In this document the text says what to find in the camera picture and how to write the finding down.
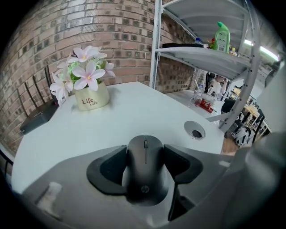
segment computer mouse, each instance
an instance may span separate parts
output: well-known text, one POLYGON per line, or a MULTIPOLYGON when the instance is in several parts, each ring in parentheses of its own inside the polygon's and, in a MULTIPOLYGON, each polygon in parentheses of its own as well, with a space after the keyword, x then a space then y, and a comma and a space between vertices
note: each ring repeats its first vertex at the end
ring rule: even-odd
POLYGON ((153 136, 137 136, 127 147, 122 185, 129 202, 142 206, 160 203, 168 193, 164 148, 153 136))

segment wifi router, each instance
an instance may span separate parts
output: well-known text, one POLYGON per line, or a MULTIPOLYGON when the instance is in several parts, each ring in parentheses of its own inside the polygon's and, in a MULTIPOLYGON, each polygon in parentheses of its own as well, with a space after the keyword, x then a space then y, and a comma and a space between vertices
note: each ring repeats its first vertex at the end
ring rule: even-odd
MULTIPOLYGON (((49 67, 48 66, 45 67, 45 74, 46 74, 46 80, 47 80, 48 86, 50 88, 51 79, 50 79, 50 72, 49 72, 49 67)), ((51 119, 51 117, 53 117, 55 111, 57 110, 57 108, 59 106, 58 103, 57 103, 57 99, 56 99, 56 97, 53 94, 51 94, 52 95, 52 100, 49 100, 49 101, 46 102, 44 100, 44 98, 43 98, 39 88, 38 88, 35 76, 33 76, 33 81, 34 81, 34 84, 36 86, 37 93, 39 94, 43 104, 40 105, 40 106, 37 106, 36 102, 34 101, 32 95, 31 95, 31 93, 29 91, 28 86, 27 86, 27 84, 25 82, 24 84, 25 84, 25 87, 27 89, 28 95, 29 95, 30 99, 32 100, 33 104, 36 107, 36 109, 34 111, 32 111, 29 115, 27 114, 27 112, 26 112, 26 110, 24 108, 23 102, 22 102, 20 94, 19 94, 19 90, 17 89, 18 97, 20 99, 21 106, 22 106, 22 108, 24 110, 24 113, 25 113, 25 115, 27 117, 25 119, 25 121, 23 122, 23 124, 21 125, 21 127, 20 127, 20 131, 23 134, 27 134, 27 133, 31 132, 32 130, 38 128, 39 126, 47 123, 51 119)))

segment green bottle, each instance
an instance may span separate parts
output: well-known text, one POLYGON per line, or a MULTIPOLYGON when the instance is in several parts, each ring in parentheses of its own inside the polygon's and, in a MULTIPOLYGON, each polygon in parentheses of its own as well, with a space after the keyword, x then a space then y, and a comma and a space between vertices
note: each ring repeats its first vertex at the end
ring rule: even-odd
POLYGON ((228 28, 218 21, 219 30, 215 34, 214 50, 228 53, 230 32, 228 28))

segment white flower pot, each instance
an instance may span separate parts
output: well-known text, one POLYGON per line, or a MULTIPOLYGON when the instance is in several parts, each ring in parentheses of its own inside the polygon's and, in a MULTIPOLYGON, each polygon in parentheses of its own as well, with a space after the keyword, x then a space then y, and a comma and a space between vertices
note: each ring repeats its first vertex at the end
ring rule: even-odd
POLYGON ((79 110, 93 110, 105 106, 109 102, 109 93, 104 82, 98 85, 98 90, 90 88, 75 90, 79 110))

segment fluorescent light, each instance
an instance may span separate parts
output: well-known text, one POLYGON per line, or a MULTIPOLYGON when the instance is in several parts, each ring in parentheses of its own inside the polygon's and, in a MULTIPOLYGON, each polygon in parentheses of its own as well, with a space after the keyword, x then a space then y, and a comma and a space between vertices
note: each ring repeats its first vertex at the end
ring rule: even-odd
MULTIPOLYGON (((253 46, 253 44, 249 40, 245 40, 244 43, 247 45, 253 46)), ((267 55, 271 56, 274 60, 278 61, 278 56, 276 56, 274 53, 270 52, 268 49, 260 46, 260 51, 266 53, 267 55)))

